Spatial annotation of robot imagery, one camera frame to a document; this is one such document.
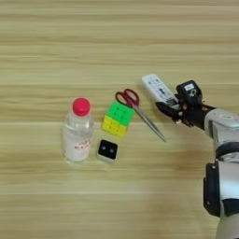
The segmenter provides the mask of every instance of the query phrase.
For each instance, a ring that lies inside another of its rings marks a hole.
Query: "plastic bottle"
[[[63,126],[63,154],[70,162],[82,162],[89,156],[93,134],[91,104],[77,98]]]

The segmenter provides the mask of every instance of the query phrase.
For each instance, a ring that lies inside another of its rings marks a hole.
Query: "black square object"
[[[117,150],[118,150],[117,144],[111,143],[103,139],[98,149],[98,154],[111,160],[115,160]]]

